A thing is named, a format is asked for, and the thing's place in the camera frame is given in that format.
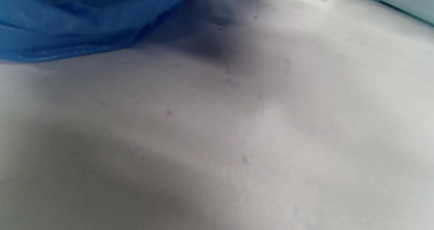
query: purple stain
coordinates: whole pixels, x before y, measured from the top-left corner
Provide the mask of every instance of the purple stain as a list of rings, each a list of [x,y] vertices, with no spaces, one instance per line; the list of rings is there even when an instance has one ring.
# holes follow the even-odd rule
[[[106,109],[108,108],[107,103],[105,103],[104,101],[100,101],[99,106],[106,108]]]
[[[240,83],[237,82],[237,81],[232,80],[232,77],[226,78],[226,80],[224,82],[226,84],[229,84],[229,85],[234,86],[234,87],[239,87],[240,86]]]
[[[243,162],[243,165],[245,165],[246,167],[248,167],[250,165],[250,161],[245,157],[243,157],[243,159],[241,161]]]
[[[164,113],[166,116],[173,117],[173,112],[171,110],[166,110]]]

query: white surface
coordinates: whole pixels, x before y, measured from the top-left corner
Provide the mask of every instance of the white surface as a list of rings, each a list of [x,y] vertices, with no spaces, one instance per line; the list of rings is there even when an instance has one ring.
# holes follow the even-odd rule
[[[433,46],[370,0],[196,0],[3,62],[0,229],[434,229]]]

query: white countertop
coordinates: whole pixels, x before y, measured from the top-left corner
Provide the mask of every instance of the white countertop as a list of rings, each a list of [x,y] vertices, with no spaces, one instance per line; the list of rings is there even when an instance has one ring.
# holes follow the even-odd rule
[[[190,0],[130,49],[1,62],[0,229],[434,229],[433,52],[371,0]]]

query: purple speck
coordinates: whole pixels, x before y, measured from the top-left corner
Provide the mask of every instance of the purple speck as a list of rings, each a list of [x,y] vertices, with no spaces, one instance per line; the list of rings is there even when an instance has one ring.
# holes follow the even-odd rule
[[[164,113],[166,116],[172,117],[173,116],[173,112],[171,110],[166,110],[166,112]]]
[[[243,165],[245,165],[246,167],[248,167],[250,165],[250,161],[245,157],[243,157],[242,162],[243,162]]]
[[[329,131],[332,133],[336,133],[338,131],[338,129],[336,128],[336,126],[333,123],[329,123]]]
[[[229,85],[234,86],[234,87],[239,87],[240,86],[240,83],[237,82],[237,81],[232,80],[231,77],[226,78],[226,80],[224,82],[226,84],[229,84]]]
[[[224,60],[224,69],[226,71],[226,74],[231,74],[231,66],[229,65],[229,62],[227,60]]]
[[[312,224],[310,224],[310,222],[308,222],[305,219],[301,220],[301,222],[307,230],[315,230],[316,229],[316,227],[314,227]]]
[[[259,91],[259,90],[256,91],[256,96],[257,96],[259,99],[263,99],[263,98],[264,98],[264,94],[262,93],[262,91]]]
[[[100,101],[99,106],[106,108],[106,109],[108,108],[107,103],[105,103],[104,101]]]

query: blue fabric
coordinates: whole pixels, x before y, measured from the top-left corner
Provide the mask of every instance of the blue fabric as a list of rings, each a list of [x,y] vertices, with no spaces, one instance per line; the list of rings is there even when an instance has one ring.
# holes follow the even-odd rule
[[[40,62],[134,45],[183,0],[0,0],[0,59]]]

